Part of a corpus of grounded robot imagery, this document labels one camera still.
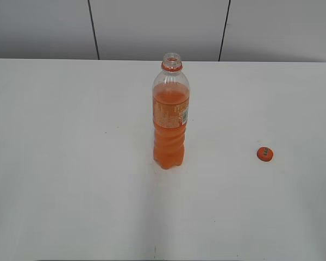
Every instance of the bottle cap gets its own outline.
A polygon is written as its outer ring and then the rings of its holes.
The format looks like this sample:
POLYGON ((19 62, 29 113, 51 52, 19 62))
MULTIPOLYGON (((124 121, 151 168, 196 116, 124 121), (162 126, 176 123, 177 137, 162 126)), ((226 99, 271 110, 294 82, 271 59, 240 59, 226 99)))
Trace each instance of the bottle cap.
POLYGON ((270 161, 273 158, 273 151, 270 148, 262 147, 257 151, 257 157, 262 161, 270 161))

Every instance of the white table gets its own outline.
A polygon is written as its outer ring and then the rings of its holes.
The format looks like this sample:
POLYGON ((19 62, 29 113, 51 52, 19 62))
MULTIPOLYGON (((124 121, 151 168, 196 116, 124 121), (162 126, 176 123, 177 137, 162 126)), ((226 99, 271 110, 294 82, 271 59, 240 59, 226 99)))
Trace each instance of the white table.
POLYGON ((159 61, 0 60, 0 260, 326 260, 326 63, 184 66, 164 171, 159 61))

